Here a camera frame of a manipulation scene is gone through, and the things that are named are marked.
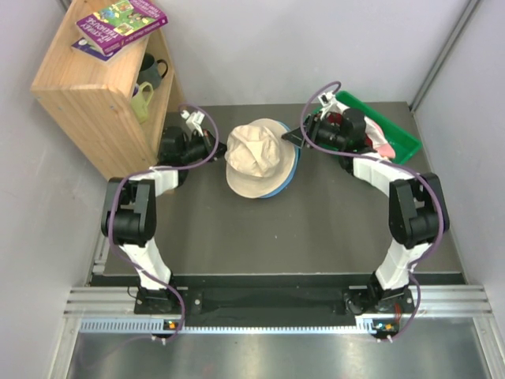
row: wooden shelf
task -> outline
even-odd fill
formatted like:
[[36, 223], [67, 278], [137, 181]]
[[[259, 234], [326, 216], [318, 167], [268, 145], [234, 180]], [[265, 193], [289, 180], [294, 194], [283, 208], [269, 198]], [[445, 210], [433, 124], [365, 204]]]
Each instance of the wooden shelf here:
[[[156, 164], [166, 111], [184, 101], [161, 29], [126, 47], [104, 65], [74, 51], [76, 21], [114, 0], [73, 0], [32, 83], [32, 93], [105, 178]], [[169, 72], [138, 123], [129, 101], [145, 52], [169, 63]]]

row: green tray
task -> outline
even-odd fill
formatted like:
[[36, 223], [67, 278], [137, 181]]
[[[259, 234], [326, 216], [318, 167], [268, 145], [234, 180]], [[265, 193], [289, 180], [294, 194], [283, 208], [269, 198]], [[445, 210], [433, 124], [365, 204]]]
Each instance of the green tray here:
[[384, 136], [395, 150], [396, 157], [393, 159], [394, 163], [404, 164], [421, 149], [422, 143], [416, 137], [407, 133], [394, 122], [388, 120], [382, 114], [373, 110], [347, 91], [338, 91], [336, 98], [340, 103], [344, 103], [348, 107], [361, 110], [382, 128]]

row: white wall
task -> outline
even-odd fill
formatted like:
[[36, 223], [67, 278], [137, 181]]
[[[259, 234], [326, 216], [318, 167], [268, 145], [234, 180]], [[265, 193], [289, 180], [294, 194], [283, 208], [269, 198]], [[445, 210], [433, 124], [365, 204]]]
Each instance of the white wall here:
[[417, 112], [472, 282], [483, 283], [505, 336], [505, 2], [486, 0]]
[[466, 0], [157, 0], [188, 100], [304, 103], [328, 81], [411, 101]]
[[29, 92], [58, 3], [2, 8], [0, 377], [32, 379], [50, 364], [69, 289], [88, 267], [106, 183]]

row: stack of books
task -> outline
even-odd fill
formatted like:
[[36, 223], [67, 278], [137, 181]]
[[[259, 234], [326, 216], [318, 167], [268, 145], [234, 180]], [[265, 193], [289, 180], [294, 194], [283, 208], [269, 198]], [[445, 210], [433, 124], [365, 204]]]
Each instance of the stack of books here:
[[79, 20], [76, 26], [83, 38], [72, 47], [109, 63], [167, 22], [166, 14], [148, 0], [122, 0]]

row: hat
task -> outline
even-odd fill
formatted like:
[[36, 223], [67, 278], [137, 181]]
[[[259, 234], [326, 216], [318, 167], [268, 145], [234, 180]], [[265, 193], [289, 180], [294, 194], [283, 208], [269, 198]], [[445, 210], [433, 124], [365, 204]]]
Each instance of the hat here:
[[225, 155], [226, 180], [235, 193], [268, 197], [288, 184], [297, 153], [294, 145], [281, 138], [286, 129], [280, 122], [261, 118], [231, 131]]

